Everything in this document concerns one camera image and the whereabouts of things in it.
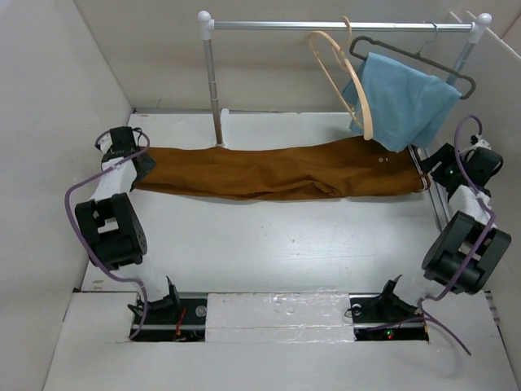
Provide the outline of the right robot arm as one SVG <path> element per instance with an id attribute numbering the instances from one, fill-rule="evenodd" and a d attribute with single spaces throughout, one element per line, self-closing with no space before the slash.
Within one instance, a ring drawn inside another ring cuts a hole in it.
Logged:
<path id="1" fill-rule="evenodd" d="M 501 155 L 481 143 L 461 152 L 446 143 L 421 162 L 443 200 L 446 224 L 419 271 L 393 279 L 396 291 L 376 301 L 381 318 L 396 320 L 405 303 L 418 308 L 450 293 L 473 295 L 484 288 L 511 244 L 510 234 L 497 227 L 486 188 L 502 164 Z"/>

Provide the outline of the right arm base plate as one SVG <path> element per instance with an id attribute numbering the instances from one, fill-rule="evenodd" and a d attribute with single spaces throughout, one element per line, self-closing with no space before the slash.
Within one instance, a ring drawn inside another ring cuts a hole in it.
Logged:
<path id="1" fill-rule="evenodd" d="M 395 294 L 353 294 L 344 316 L 352 321 L 355 341 L 429 341 L 417 309 Z"/>

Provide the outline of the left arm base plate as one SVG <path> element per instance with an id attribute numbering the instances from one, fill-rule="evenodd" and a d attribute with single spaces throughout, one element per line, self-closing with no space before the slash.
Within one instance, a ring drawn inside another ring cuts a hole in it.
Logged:
<path id="1" fill-rule="evenodd" d="M 163 314 L 159 310 L 149 310 L 141 329 L 142 302 L 129 305 L 133 322 L 129 334 L 135 342 L 204 342 L 208 294 L 186 292 L 180 294 L 180 305 L 173 314 Z"/>

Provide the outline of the brown trousers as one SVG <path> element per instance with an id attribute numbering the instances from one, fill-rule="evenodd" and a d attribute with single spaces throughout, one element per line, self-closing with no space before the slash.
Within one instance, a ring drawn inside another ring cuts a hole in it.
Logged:
<path id="1" fill-rule="evenodd" d="M 230 200 L 326 200 L 403 196 L 428 188 L 409 151 L 361 137 L 264 151 L 152 147 L 144 191 Z"/>

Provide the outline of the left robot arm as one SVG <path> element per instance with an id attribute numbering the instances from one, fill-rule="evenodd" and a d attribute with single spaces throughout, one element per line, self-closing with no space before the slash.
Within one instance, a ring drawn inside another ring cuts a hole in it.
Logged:
<path id="1" fill-rule="evenodd" d="M 117 281 L 131 283 L 142 292 L 136 315 L 158 317 L 172 323 L 181 315 L 177 289 L 167 276 L 159 279 L 144 261 L 147 238 L 129 194 L 155 167 L 147 154 L 150 139 L 139 128 L 121 126 L 102 133 L 95 147 L 102 152 L 98 185 L 93 195 L 74 207 L 73 220 L 86 245 L 90 261 Z"/>

